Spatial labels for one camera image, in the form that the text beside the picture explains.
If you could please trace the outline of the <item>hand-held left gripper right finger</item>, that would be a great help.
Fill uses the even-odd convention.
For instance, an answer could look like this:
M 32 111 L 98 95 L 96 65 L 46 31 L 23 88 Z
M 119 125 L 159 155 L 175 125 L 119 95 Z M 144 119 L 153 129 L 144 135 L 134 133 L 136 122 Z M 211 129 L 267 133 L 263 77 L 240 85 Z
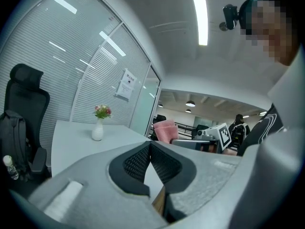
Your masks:
M 173 229 L 227 229 L 239 194 L 240 157 L 150 142 L 151 164 L 165 188 L 163 225 Z

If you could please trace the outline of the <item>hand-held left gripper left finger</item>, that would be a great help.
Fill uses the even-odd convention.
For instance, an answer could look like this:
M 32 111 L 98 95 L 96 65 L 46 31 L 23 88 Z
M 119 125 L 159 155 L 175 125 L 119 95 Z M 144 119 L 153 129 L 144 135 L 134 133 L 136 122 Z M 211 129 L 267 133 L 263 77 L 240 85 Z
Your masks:
M 72 229 L 160 229 L 167 221 L 144 183 L 149 142 L 86 156 L 29 197 L 47 225 Z

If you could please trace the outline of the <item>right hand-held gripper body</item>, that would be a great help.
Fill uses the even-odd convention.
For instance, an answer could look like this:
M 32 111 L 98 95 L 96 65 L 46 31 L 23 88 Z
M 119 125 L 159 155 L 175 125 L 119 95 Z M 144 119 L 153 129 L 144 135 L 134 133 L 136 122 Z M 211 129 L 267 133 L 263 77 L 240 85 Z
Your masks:
M 232 141 L 226 123 L 198 130 L 195 140 L 205 141 L 208 145 L 216 145 L 216 153 L 222 153 Z

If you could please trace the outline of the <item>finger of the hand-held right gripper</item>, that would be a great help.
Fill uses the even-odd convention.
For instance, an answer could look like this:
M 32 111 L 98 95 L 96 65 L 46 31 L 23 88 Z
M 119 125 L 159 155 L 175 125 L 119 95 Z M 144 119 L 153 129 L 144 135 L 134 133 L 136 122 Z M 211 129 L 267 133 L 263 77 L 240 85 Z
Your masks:
M 187 149 L 197 150 L 198 143 L 189 139 L 172 139 L 171 144 L 175 146 L 184 147 Z

